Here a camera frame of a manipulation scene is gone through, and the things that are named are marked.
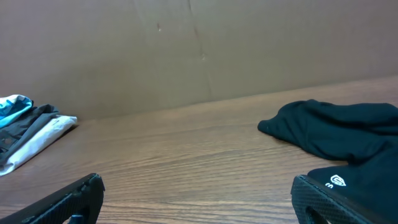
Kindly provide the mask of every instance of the garment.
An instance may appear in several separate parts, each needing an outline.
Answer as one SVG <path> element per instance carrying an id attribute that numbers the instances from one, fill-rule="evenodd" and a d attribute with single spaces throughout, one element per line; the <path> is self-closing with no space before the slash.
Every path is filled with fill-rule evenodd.
<path id="1" fill-rule="evenodd" d="M 40 131 L 35 133 L 21 148 L 19 148 L 0 169 L 0 176 L 6 175 L 30 158 L 41 152 L 66 130 L 77 122 L 76 117 L 56 115 Z"/>
<path id="2" fill-rule="evenodd" d="M 33 107 L 13 123 L 0 128 L 0 165 L 58 113 L 52 105 Z"/>
<path id="3" fill-rule="evenodd" d="M 347 166 L 308 176 L 398 223 L 398 108 L 387 103 L 338 106 L 315 100 L 283 106 L 258 130 Z"/>
<path id="4" fill-rule="evenodd" d="M 0 128 L 12 123 L 21 114 L 31 108 L 32 101 L 22 95 L 0 98 Z"/>

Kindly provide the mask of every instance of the beige wall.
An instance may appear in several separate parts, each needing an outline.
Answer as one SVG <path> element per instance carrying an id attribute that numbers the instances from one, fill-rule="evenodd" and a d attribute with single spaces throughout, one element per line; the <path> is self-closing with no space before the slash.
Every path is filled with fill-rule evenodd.
<path id="1" fill-rule="evenodd" d="M 90 119 L 392 75 L 397 12 L 396 0 L 0 0 L 0 95 Z"/>

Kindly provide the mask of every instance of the white logo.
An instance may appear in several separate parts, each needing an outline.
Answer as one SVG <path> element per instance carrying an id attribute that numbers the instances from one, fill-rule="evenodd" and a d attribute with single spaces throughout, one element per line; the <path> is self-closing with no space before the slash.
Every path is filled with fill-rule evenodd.
<path id="1" fill-rule="evenodd" d="M 334 175 L 333 177 L 330 177 L 330 180 L 332 183 L 339 185 L 339 186 L 346 186 L 346 183 L 344 182 L 343 178 L 339 177 L 338 175 Z"/>
<path id="2" fill-rule="evenodd" d="M 333 184 L 330 184 L 330 183 L 326 183 L 325 186 L 327 186 L 327 187 L 330 188 L 330 189 L 333 188 Z"/>

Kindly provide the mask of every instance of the table surface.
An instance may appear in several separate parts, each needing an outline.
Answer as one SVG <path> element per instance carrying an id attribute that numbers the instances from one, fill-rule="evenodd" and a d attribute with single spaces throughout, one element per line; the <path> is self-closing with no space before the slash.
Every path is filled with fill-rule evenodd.
<path id="1" fill-rule="evenodd" d="M 84 121 L 0 177 L 0 217 L 96 172 L 106 186 L 98 223 L 298 223 L 293 178 L 344 162 L 307 154 L 257 123 L 312 98 L 397 106 L 397 86 L 388 77 Z"/>

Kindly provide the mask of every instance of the blue cloth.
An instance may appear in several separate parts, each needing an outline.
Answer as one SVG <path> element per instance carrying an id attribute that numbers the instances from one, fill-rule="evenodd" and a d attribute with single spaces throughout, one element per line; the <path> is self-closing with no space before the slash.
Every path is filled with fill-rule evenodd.
<path id="1" fill-rule="evenodd" d="M 0 128 L 11 124 L 33 106 L 32 100 L 22 95 L 0 98 Z"/>

